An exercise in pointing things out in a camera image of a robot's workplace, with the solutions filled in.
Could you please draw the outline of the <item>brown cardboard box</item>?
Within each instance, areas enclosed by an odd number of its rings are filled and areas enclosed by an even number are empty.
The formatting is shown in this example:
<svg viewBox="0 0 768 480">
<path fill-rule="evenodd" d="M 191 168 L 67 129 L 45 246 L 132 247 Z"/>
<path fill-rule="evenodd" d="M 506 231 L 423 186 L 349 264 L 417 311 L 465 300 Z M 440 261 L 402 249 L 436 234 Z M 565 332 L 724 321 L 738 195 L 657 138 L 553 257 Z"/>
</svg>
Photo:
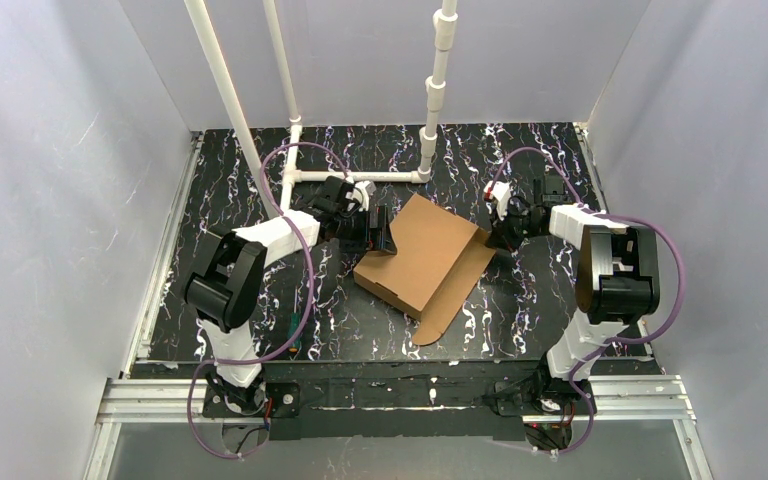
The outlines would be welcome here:
<svg viewBox="0 0 768 480">
<path fill-rule="evenodd" d="M 489 232 L 415 194 L 395 215 L 394 255 L 368 252 L 355 283 L 418 322 L 411 341 L 431 345 L 445 334 L 496 250 Z"/>
</svg>

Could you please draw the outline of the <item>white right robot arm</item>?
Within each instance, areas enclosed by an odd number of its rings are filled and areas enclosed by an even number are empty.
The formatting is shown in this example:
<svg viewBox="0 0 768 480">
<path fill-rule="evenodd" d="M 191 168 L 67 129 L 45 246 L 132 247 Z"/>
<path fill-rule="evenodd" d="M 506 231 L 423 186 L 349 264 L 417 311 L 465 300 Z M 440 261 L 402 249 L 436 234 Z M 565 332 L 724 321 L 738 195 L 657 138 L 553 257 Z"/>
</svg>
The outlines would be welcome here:
<svg viewBox="0 0 768 480">
<path fill-rule="evenodd" d="M 609 220 L 574 201 L 558 175 L 534 183 L 533 202 L 492 180 L 482 196 L 491 208 L 487 247 L 517 251 L 527 239 L 554 236 L 579 254 L 576 310 L 561 339 L 541 360 L 546 380 L 586 380 L 595 352 L 660 302 L 657 238 L 648 227 Z"/>
</svg>

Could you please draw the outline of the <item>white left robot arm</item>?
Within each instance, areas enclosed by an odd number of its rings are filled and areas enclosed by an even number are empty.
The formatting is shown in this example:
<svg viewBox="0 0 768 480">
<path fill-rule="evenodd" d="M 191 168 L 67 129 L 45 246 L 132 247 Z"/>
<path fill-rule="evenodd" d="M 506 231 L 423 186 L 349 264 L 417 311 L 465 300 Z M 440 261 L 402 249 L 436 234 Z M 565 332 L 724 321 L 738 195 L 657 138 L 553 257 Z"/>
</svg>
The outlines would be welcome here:
<svg viewBox="0 0 768 480">
<path fill-rule="evenodd" d="M 203 324 L 222 381 L 246 389 L 260 373 L 249 319 L 271 264 L 297 252 L 310 263 L 313 248 L 331 240 L 346 253 L 397 253 L 392 210 L 373 202 L 374 190 L 371 181 L 331 177 L 275 219 L 207 232 L 183 278 L 181 297 Z"/>
</svg>

